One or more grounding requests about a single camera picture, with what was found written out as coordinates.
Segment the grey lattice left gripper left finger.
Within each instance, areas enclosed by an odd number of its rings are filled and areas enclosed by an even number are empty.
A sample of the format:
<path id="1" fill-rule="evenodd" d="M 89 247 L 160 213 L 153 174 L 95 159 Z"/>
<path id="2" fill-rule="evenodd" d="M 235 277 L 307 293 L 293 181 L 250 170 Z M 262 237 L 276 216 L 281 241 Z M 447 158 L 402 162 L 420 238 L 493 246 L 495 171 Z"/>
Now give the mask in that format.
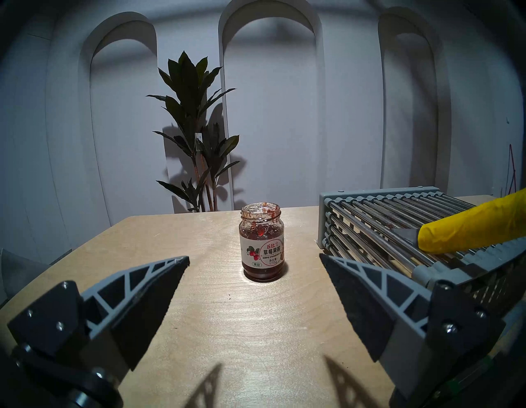
<path id="1" fill-rule="evenodd" d="M 158 331 L 190 265 L 188 256 L 119 271 L 80 293 L 59 282 L 7 327 L 18 345 L 58 364 L 134 370 Z"/>

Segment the grey lattice left gripper right finger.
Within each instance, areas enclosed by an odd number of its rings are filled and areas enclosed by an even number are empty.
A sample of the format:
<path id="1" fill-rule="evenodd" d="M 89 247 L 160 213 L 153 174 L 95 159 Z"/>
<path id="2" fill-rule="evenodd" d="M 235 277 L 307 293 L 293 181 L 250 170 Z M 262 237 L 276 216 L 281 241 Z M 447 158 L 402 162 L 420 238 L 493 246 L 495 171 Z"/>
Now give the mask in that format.
<path id="1" fill-rule="evenodd" d="M 431 396 L 486 357 L 505 328 L 458 285 L 321 253 L 353 330 L 401 396 Z"/>

